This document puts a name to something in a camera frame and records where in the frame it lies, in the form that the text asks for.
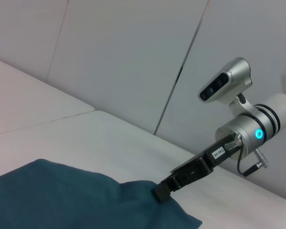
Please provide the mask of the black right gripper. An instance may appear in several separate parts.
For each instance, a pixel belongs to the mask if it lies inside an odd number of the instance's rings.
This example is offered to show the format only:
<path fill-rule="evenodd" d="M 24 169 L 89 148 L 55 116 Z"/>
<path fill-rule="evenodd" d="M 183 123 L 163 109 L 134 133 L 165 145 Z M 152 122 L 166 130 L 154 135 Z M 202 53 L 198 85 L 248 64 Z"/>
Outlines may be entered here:
<path fill-rule="evenodd" d="M 175 192 L 213 172 L 214 168 L 241 149 L 241 135 L 230 134 L 175 168 L 170 177 L 152 189 L 158 203 L 164 203 Z"/>

